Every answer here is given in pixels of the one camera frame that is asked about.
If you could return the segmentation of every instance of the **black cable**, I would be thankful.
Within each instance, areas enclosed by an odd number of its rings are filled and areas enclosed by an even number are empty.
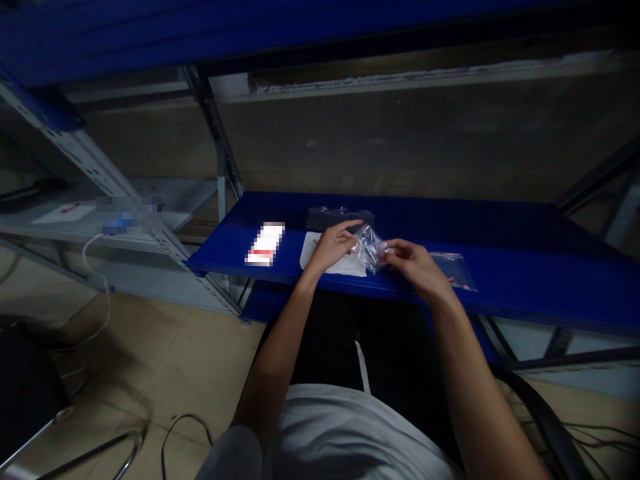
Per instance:
[[[615,427],[609,427],[608,425],[585,425],[584,423],[568,423],[568,422],[563,422],[563,425],[568,425],[570,427],[586,428],[591,430],[611,430],[611,431],[620,433],[622,435],[626,435],[632,439],[640,441],[640,437],[638,435],[634,435],[632,433],[617,429]]]
[[[518,418],[518,421],[524,421],[524,422],[522,422],[523,425],[526,424],[526,423],[534,423],[533,420],[531,420],[531,419]],[[584,423],[571,423],[571,422],[562,422],[562,424],[564,426],[580,427],[580,428],[590,429],[590,430],[611,430],[611,431],[620,433],[621,435],[626,435],[626,436],[628,436],[628,437],[630,437],[632,439],[640,441],[640,437],[638,435],[634,435],[632,433],[629,433],[628,431],[620,430],[618,428],[610,427],[608,425],[586,425]]]
[[[578,427],[572,427],[570,425],[567,425],[568,428],[572,429],[572,430],[576,430],[577,432],[580,432],[582,435],[586,435],[587,437],[590,437],[594,440],[598,440],[598,443],[589,443],[586,441],[582,441],[579,440],[583,445],[587,446],[587,447],[593,447],[593,448],[600,448],[600,447],[616,447],[616,446],[620,446],[620,447],[627,447],[630,448],[632,450],[635,450],[636,452],[640,453],[640,447],[638,447],[638,445],[634,445],[630,442],[626,442],[626,441],[622,441],[622,440],[604,440],[600,437],[596,437],[595,435],[592,435],[588,432],[582,431],[580,430]]]
[[[207,440],[209,441],[210,446],[213,446],[213,440],[211,439],[209,428],[207,427],[207,424],[203,420],[200,420],[198,417],[196,417],[192,413],[185,413],[184,415],[180,415],[171,424],[171,427],[169,428],[169,431],[165,436],[165,440],[164,442],[162,442],[162,448],[160,449],[160,466],[162,467],[162,480],[167,480],[167,470],[165,468],[165,444],[167,443],[167,440],[169,439],[169,434],[171,433],[171,430],[173,430],[173,428],[175,427],[175,424],[178,423],[183,418],[192,418],[196,420],[196,422],[198,422],[200,425],[202,425],[205,429],[205,432],[207,432]]]
[[[588,452],[588,450],[582,445],[580,444],[580,442],[577,442],[576,445],[578,445],[578,447],[580,447],[582,449],[582,451],[584,452],[584,454],[586,456],[588,456],[588,458],[590,458],[590,460],[593,462],[593,464],[598,467],[598,470],[600,470],[600,473],[602,473],[602,476],[604,478],[606,478],[606,480],[611,480],[611,477],[607,475],[607,472],[604,470],[604,468],[602,468],[602,466],[595,460],[595,458],[593,458],[593,455],[590,454]]]
[[[522,426],[524,425],[529,425],[534,423],[535,424],[535,420],[532,419],[528,419],[528,420],[522,420],[522,419],[518,419],[520,421],[520,424]],[[638,445],[634,445],[630,442],[626,442],[626,441],[620,441],[620,440],[604,440],[600,437],[596,437],[595,435],[592,435],[588,432],[582,431],[580,430],[580,428],[583,429],[596,429],[596,430],[610,430],[610,431],[614,431],[617,433],[620,433],[622,435],[627,435],[631,438],[634,439],[638,439],[640,437],[637,437],[636,435],[633,435],[629,432],[626,432],[624,430],[620,430],[617,429],[615,427],[609,427],[607,425],[586,425],[583,423],[570,423],[570,422],[562,422],[562,424],[565,426],[565,428],[570,428],[572,430],[575,430],[576,432],[581,433],[582,435],[586,435],[588,437],[591,437],[595,440],[598,440],[598,443],[590,443],[590,442],[586,442],[584,440],[581,440],[579,438],[576,438],[576,436],[574,436],[574,434],[571,434],[571,438],[573,438],[574,442],[576,442],[576,444],[578,445],[578,447],[586,454],[586,456],[588,456],[588,458],[595,464],[595,466],[598,468],[598,470],[600,470],[600,472],[602,472],[602,474],[604,475],[604,477],[607,480],[611,480],[610,477],[607,475],[607,472],[604,470],[604,468],[602,468],[602,466],[595,460],[595,458],[592,456],[592,454],[590,454],[587,450],[586,447],[590,447],[590,448],[600,448],[600,447],[611,447],[614,448],[616,450],[622,451],[624,453],[627,453],[629,455],[636,455],[638,452],[640,452],[640,447],[638,447]],[[630,448],[633,451],[629,451],[629,450],[625,450],[623,447],[626,448]]]

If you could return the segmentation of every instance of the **white sheet of paper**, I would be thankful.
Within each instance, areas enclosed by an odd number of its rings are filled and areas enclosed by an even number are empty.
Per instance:
[[[322,233],[307,232],[305,236],[305,242],[302,245],[302,252],[300,252],[300,268],[304,268],[311,260],[311,256],[315,251],[317,244],[314,242],[320,240]],[[352,275],[354,277],[366,277],[367,268],[356,258],[354,255],[345,255],[338,263],[327,269],[327,273],[338,273],[340,275]]]
[[[95,209],[95,201],[64,203],[31,223],[58,223],[80,220]]]

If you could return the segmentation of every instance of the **blue metal shelf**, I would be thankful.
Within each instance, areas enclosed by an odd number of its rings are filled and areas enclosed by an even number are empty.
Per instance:
[[[307,209],[320,205],[372,210],[382,238],[461,253],[479,290],[457,291],[469,312],[640,336],[640,265],[545,204],[249,191],[189,264],[292,285],[301,273]],[[286,224],[274,264],[245,265],[266,221]],[[319,287],[419,301],[404,278],[389,271],[324,275]]]
[[[50,0],[0,16],[0,63],[22,86],[33,88],[168,65],[270,55],[302,46],[366,39],[390,32],[412,34],[416,29],[433,25],[520,12],[542,14],[526,17],[521,25],[514,25],[510,32],[500,35],[535,35],[567,27],[593,26],[593,22],[601,24],[607,15],[598,13],[600,6],[593,10],[591,6],[595,4],[603,2]],[[550,13],[553,9],[547,7],[571,10],[563,10],[558,18]],[[500,29],[492,24],[480,30],[491,33]],[[448,31],[446,36],[452,41],[457,37],[473,41],[469,32],[467,25],[458,25],[455,32]],[[429,43],[438,41],[431,38]],[[385,49],[386,41],[373,43],[373,50],[362,50],[358,46],[349,56],[389,53]],[[340,55],[337,50],[344,49],[333,48],[333,58]],[[286,63],[326,59],[306,52],[288,58]],[[253,66],[268,68],[269,65],[282,66],[282,62],[269,57],[267,63]],[[250,69],[238,63],[228,64],[226,68]]]

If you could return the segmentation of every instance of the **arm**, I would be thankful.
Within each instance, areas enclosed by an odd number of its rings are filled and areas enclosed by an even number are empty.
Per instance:
[[[280,411],[298,356],[315,287],[327,268],[356,244],[346,228],[362,220],[342,222],[327,229],[309,260],[289,301],[265,340],[249,372],[231,426],[244,425],[258,437],[263,458],[274,438]]]
[[[390,240],[384,262],[400,270],[433,317],[453,429],[469,478],[547,475],[485,360],[465,310],[427,250]]]

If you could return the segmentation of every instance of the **forearm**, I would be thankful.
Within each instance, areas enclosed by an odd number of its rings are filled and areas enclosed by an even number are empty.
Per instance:
[[[250,428],[263,455],[276,433],[319,276],[303,272],[258,352],[231,426]]]
[[[470,478],[547,478],[453,292],[426,299],[453,428]]]

